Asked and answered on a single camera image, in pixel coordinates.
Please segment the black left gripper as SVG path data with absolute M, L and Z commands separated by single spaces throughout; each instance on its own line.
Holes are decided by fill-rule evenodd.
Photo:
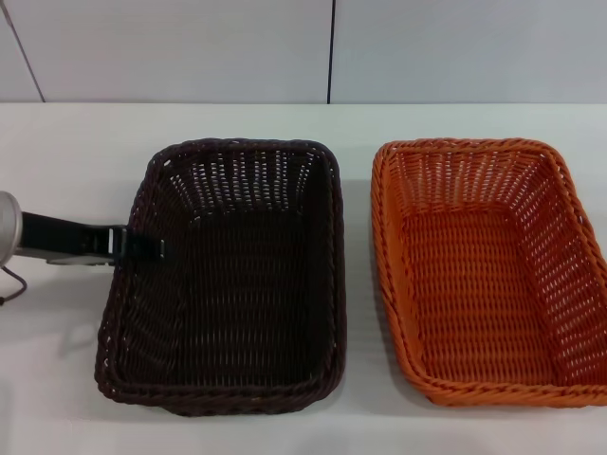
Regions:
M 48 264 L 111 264 L 113 260 L 161 261 L 165 243 L 127 227 L 91 226 L 23 212 L 19 255 Z

